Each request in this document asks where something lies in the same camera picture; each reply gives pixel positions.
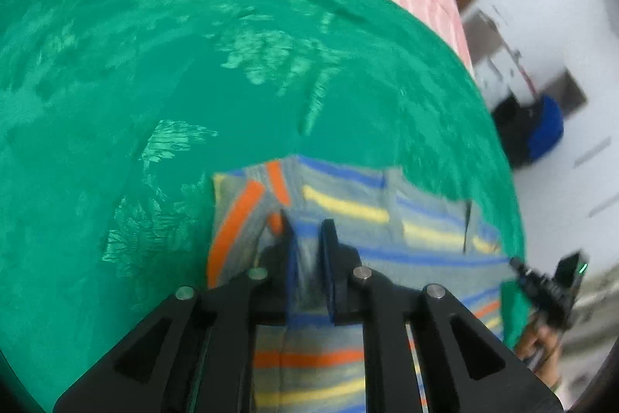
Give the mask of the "right hand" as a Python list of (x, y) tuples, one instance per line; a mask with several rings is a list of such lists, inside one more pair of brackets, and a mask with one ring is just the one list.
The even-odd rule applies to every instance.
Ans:
[(514, 347), (521, 361), (532, 366), (534, 374), (549, 388), (561, 384), (559, 361), (563, 347), (563, 332), (548, 326), (540, 314), (532, 315)]

